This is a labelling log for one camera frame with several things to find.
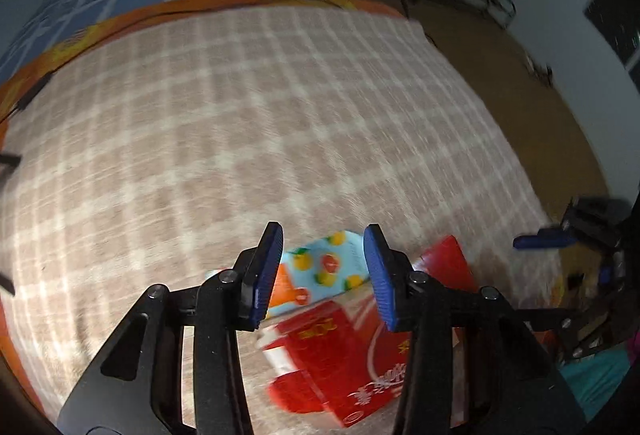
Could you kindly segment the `light blue fruit-print tube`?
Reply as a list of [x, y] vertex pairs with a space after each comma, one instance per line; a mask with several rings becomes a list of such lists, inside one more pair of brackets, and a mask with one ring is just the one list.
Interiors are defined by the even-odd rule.
[[340, 230], [285, 251], [282, 231], [271, 224], [257, 247], [234, 265], [212, 273], [198, 292], [198, 312], [207, 318], [238, 318], [254, 331], [279, 317], [360, 287], [369, 279], [359, 233]]

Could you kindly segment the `beige plaid blanket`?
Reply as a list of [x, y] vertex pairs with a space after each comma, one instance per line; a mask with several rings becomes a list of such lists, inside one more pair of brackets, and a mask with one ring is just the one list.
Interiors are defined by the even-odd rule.
[[218, 146], [205, 168], [217, 181], [195, 202], [214, 219], [190, 230], [194, 275], [150, 285], [197, 285], [256, 244], [268, 221], [283, 226], [288, 247], [377, 223], [410, 256], [453, 235], [483, 285], [516, 306], [554, 302], [559, 257], [512, 249], [546, 218], [525, 169], [420, 24], [253, 9], [223, 39], [206, 34], [200, 59]]

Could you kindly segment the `orange floral bed sheet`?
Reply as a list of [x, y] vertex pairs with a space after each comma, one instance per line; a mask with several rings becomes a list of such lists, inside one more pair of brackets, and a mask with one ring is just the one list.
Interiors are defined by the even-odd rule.
[[22, 161], [1, 351], [45, 417], [131, 299], [194, 275], [190, 230], [214, 219], [195, 193], [217, 181], [204, 37], [279, 7], [396, 16], [374, 0], [161, 2], [84, 28], [2, 84], [1, 143]]

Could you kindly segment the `red paper box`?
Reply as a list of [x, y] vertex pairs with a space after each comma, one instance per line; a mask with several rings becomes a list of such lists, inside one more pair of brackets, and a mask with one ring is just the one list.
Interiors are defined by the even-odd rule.
[[368, 280], [260, 330], [277, 407], [317, 427], [345, 428], [399, 397], [410, 340], [387, 330]]

